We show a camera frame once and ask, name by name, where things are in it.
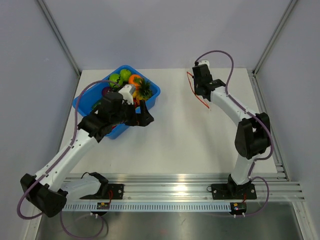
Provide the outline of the toy pineapple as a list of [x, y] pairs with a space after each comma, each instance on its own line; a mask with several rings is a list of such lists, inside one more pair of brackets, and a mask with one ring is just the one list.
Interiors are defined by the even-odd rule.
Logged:
[[149, 80], [145, 80], [144, 78], [138, 78], [135, 80], [137, 83], [138, 89], [136, 94], [136, 100], [140, 101], [147, 101], [149, 98], [152, 97], [153, 92], [151, 90], [151, 82]]

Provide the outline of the toy orange persimmon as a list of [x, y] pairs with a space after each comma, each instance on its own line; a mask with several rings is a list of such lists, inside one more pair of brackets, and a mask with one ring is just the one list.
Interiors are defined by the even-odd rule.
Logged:
[[137, 88], [141, 85], [141, 81], [143, 78], [138, 74], [132, 74], [129, 79], [128, 83], [131, 85], [135, 85]]

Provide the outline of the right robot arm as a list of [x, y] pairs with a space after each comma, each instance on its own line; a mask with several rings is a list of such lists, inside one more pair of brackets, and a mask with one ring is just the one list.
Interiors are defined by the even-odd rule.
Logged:
[[194, 92], [218, 106], [233, 121], [237, 130], [234, 145], [238, 152], [235, 167], [226, 183], [210, 186], [214, 200], [255, 200], [255, 186], [250, 178], [257, 158], [271, 146], [270, 119], [266, 113], [253, 114], [227, 93], [226, 84], [213, 79], [207, 64], [192, 68]]

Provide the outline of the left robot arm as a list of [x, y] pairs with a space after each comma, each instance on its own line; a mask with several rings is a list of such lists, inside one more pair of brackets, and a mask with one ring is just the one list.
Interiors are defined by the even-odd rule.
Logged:
[[65, 183], [64, 180], [82, 157], [108, 135], [114, 126], [124, 124], [146, 127], [152, 123], [154, 118], [145, 100], [140, 100], [139, 107], [140, 112], [137, 113], [131, 93], [107, 93], [101, 98], [100, 104], [76, 125], [70, 143], [63, 150], [37, 173], [26, 173], [21, 178], [22, 198], [52, 218], [62, 211], [67, 202], [83, 197], [109, 197], [109, 181], [97, 172], [75, 183]]

